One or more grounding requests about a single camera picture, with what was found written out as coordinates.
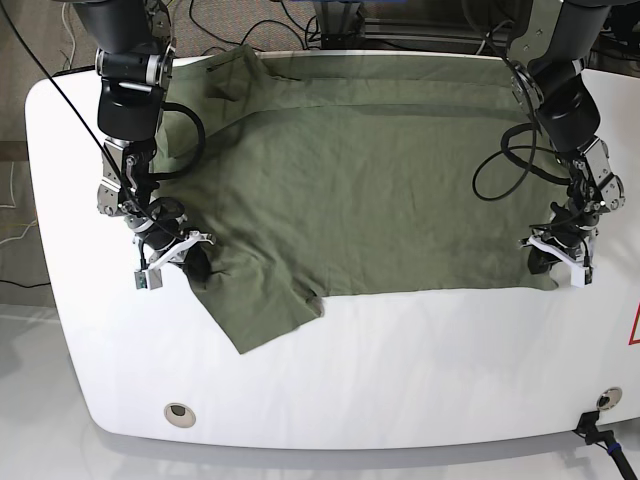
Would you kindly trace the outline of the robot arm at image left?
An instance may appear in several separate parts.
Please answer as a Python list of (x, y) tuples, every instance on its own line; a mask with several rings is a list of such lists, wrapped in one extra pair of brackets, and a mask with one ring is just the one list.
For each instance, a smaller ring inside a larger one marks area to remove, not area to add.
[[(154, 194), (161, 182), (190, 173), (206, 145), (197, 114), (166, 99), (176, 46), (169, 9), (162, 1), (74, 1), (71, 6), (97, 44), (97, 125), (105, 135), (98, 210), (123, 218), (140, 252), (152, 250), (152, 256), (140, 257), (134, 273), (137, 288), (161, 287), (165, 264), (204, 283), (211, 267), (203, 246), (213, 243), (213, 237), (186, 226), (181, 202)], [(156, 134), (166, 112), (183, 114), (194, 124), (196, 148), (185, 166), (155, 172)]]

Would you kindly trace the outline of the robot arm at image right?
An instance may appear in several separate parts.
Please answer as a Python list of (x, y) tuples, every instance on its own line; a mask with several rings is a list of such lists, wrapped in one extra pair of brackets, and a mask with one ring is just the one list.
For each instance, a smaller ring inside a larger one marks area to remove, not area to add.
[(559, 263), (571, 283), (591, 283), (597, 225), (601, 215), (625, 203), (624, 187), (609, 164), (609, 150), (596, 132), (601, 117), (582, 79), (612, 1), (526, 1), (516, 12), (504, 48), (494, 53), (512, 78), (513, 94), (528, 123), (505, 133), (500, 151), (518, 159), (511, 139), (523, 131), (546, 135), (557, 161), (567, 170), (564, 205), (552, 204), (552, 219), (531, 225), (522, 240), (529, 248), (529, 271), (542, 274)]

